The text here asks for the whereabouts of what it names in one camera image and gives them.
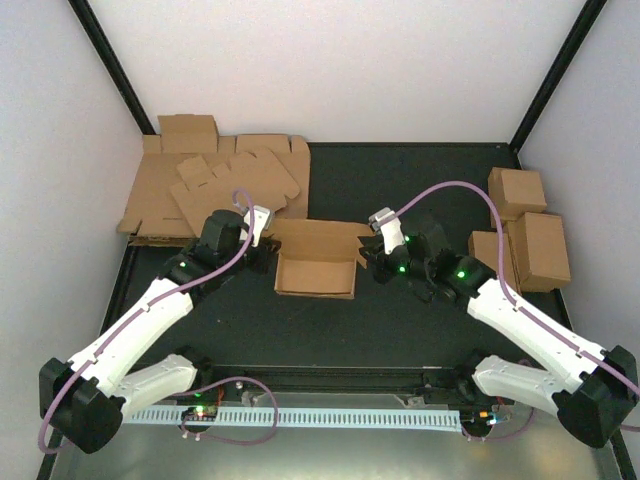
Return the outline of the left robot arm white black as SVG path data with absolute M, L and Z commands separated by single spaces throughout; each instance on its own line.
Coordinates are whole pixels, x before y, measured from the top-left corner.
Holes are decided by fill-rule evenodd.
M 280 247 L 262 239 L 271 210 L 216 210 L 201 235 L 170 257 L 141 298 L 92 344 L 69 360 L 50 359 L 39 372 L 40 415 L 91 454 L 103 448 L 123 420 L 169 397 L 202 399 L 220 390 L 212 362 L 190 347 L 138 371 L 132 368 L 174 324 L 232 276 L 265 270 Z

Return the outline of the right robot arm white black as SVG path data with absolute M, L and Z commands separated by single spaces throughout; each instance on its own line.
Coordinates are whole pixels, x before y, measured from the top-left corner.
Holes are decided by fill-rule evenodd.
M 555 416 L 574 438 L 602 448 L 639 401 L 637 364 L 621 346 L 606 350 L 560 325 L 510 287 L 480 260 L 455 253 L 441 227 L 406 233 L 396 213 L 369 218 L 372 235 L 361 255 L 379 283 L 404 277 L 458 305 L 530 355 L 536 367 L 497 355 L 481 359 L 454 379 L 457 396 L 476 403 L 506 397 Z

